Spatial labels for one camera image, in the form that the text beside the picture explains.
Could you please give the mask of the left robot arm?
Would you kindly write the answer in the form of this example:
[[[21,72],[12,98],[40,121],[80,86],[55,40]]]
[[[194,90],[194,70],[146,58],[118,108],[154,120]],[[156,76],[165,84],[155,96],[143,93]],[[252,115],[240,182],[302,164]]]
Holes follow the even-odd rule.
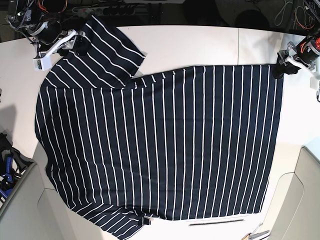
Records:
[[[285,74],[297,74],[299,70],[307,72],[313,79],[320,79],[320,2],[304,0],[303,8],[310,14],[313,23],[307,27],[296,21],[307,31],[306,37],[297,44],[288,42],[286,49],[277,53],[277,61],[272,70],[275,79],[280,79]]]

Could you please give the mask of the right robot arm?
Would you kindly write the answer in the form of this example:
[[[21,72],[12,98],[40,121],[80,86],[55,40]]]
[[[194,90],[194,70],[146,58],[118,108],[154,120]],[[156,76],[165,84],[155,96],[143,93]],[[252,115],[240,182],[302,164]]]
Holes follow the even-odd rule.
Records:
[[[67,0],[10,0],[6,21],[34,46],[37,59],[68,51],[84,56],[89,49],[85,33],[63,28],[67,7]]]

